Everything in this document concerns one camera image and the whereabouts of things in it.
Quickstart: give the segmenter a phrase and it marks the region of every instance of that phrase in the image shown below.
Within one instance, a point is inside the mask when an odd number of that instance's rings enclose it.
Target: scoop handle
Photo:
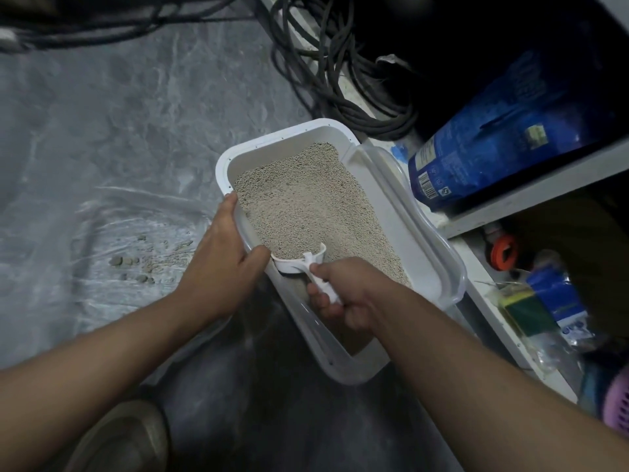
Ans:
[[[316,263],[314,255],[310,252],[304,253],[303,265],[306,267],[306,269],[304,269],[304,273],[308,275],[308,278],[310,278],[310,281],[312,281],[315,285],[317,285],[317,288],[319,289],[320,292],[326,293],[330,297],[331,305],[333,303],[338,303],[342,305],[343,302],[341,301],[341,298],[334,291],[334,288],[332,287],[330,282],[326,280],[322,280],[318,276],[314,276],[314,274],[310,271],[310,265],[313,263]]]

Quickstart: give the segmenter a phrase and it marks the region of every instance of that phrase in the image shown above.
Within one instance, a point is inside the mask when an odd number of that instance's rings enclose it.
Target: white litter box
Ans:
[[[243,172],[298,154],[316,142],[332,144],[339,160],[365,190],[413,289],[441,309],[460,301],[466,282],[463,262],[421,212],[400,167],[381,148],[360,145],[350,129],[337,121],[316,119],[234,146],[218,160],[216,181],[226,194]],[[259,245],[240,206],[235,218],[247,250]],[[361,384],[389,363],[376,339],[350,356],[312,311],[307,298],[297,293],[294,282],[282,277],[272,261],[266,273],[329,377],[343,384]]]

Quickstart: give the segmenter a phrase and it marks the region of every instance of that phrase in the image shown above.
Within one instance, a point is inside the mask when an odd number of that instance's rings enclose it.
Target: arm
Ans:
[[[234,312],[269,261],[245,254],[236,195],[219,206],[175,292],[0,372],[0,470],[29,470],[91,426],[212,321]]]
[[[419,294],[360,259],[313,265],[343,298],[308,286],[327,317],[368,328],[410,383],[465,470],[620,471],[629,442],[495,356]]]

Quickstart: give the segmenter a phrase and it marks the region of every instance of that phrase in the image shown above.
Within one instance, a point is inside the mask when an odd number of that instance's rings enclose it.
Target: left hand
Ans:
[[[236,192],[227,194],[172,294],[208,321],[229,316],[253,291],[271,252],[256,246],[249,254],[236,228]]]

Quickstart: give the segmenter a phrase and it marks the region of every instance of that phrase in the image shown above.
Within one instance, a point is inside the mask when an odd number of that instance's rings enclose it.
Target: white plastic scoop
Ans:
[[[295,273],[305,273],[310,278],[317,287],[319,291],[322,293],[326,293],[330,297],[330,304],[339,303],[343,304],[341,299],[338,297],[332,285],[329,282],[322,280],[318,276],[314,276],[310,271],[310,265],[313,263],[322,263],[323,258],[325,256],[325,244],[321,244],[321,251],[316,255],[313,255],[312,252],[304,253],[304,257],[302,259],[295,260],[282,260],[277,258],[273,253],[271,254],[271,258],[275,262],[277,271],[280,273],[287,274],[295,274]]]

